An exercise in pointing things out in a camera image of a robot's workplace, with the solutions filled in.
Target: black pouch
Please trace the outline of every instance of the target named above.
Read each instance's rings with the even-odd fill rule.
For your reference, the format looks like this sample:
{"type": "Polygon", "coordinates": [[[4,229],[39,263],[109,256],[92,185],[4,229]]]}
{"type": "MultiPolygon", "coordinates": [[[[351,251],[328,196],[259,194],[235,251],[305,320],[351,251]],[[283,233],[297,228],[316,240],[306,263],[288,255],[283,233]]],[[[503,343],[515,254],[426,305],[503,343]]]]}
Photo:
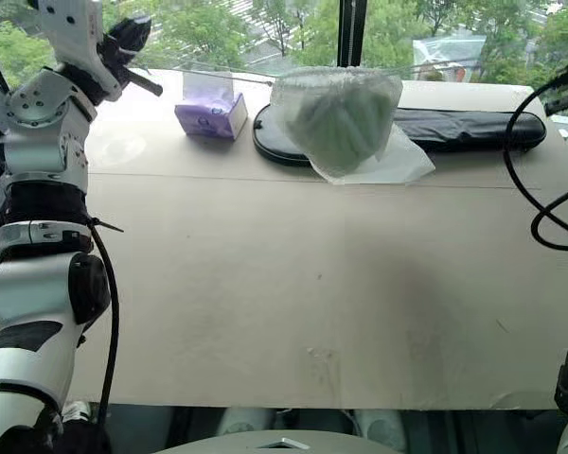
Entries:
{"type": "MultiPolygon", "coordinates": [[[[500,151],[507,122],[513,113],[396,109],[395,123],[427,152],[500,151]]],[[[521,113],[513,127],[514,148],[530,149],[547,135],[544,123],[532,113],[521,113]]]]}

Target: cardboard surface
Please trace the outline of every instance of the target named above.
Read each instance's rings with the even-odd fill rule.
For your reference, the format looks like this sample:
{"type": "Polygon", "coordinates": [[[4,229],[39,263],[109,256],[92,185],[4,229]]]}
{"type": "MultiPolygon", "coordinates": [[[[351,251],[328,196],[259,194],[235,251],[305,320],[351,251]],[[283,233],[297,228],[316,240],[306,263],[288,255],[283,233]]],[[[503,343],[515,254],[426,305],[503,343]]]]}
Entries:
{"type": "MultiPolygon", "coordinates": [[[[267,88],[244,92],[251,117],[267,88]]],[[[509,100],[515,89],[492,90],[509,100]]],[[[554,407],[568,253],[530,238],[534,211],[500,161],[451,159],[410,186],[331,186],[262,160],[252,122],[233,146],[193,142],[176,100],[140,99],[136,121],[106,105],[87,145],[89,210],[125,230],[103,233],[121,293],[114,402],[554,407]],[[117,137],[146,145],[101,164],[101,144],[117,137]]],[[[555,130],[522,172],[546,198],[568,187],[555,130]]],[[[72,398],[97,400],[109,324],[81,347],[72,398]]]]}

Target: clear plastic bag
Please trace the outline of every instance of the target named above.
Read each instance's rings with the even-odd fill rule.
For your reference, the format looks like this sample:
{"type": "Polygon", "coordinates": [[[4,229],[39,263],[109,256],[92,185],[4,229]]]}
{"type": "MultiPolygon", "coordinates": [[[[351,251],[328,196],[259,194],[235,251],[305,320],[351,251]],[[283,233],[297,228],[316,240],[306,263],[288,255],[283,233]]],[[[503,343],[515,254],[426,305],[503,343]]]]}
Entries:
{"type": "Polygon", "coordinates": [[[271,104],[316,170],[340,179],[384,158],[401,90],[382,70],[302,68],[275,82],[271,104]]]}
{"type": "Polygon", "coordinates": [[[317,166],[315,171],[332,184],[377,184],[409,183],[435,169],[432,160],[425,151],[394,123],[387,141],[384,157],[378,161],[375,156],[362,161],[351,173],[334,177],[322,172],[317,166]]]}

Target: floor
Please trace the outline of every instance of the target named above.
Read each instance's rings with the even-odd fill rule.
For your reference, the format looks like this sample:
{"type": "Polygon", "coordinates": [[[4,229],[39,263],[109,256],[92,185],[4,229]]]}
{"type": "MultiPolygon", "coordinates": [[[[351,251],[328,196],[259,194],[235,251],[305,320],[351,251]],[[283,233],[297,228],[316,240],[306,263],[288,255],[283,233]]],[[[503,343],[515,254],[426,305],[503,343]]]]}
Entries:
{"type": "MultiPolygon", "coordinates": [[[[215,436],[224,409],[110,406],[114,454],[149,454],[215,436]]],[[[556,452],[567,418],[547,411],[403,411],[410,454],[540,454],[556,452]]],[[[273,428],[352,433],[339,410],[288,410],[273,428]]]]}

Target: black case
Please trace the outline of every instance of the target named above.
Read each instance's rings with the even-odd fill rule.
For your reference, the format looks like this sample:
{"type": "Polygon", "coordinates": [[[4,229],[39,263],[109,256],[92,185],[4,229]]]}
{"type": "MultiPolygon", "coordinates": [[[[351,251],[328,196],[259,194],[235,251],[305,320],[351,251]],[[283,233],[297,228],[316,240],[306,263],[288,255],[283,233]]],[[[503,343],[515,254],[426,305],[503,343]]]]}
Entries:
{"type": "MultiPolygon", "coordinates": [[[[397,109],[396,124],[427,152],[501,150],[507,122],[513,113],[397,109]]],[[[521,113],[513,127],[515,148],[530,149],[547,136],[544,123],[521,113]]]]}
{"type": "MultiPolygon", "coordinates": [[[[272,119],[269,105],[255,118],[253,140],[255,148],[266,159],[284,166],[309,166],[310,161],[291,142],[272,119]]],[[[396,109],[394,121],[428,153],[470,152],[477,149],[501,151],[505,130],[512,113],[434,111],[427,109],[396,109]]],[[[513,128],[516,148],[531,149],[547,135],[540,118],[522,113],[513,128]]]]}

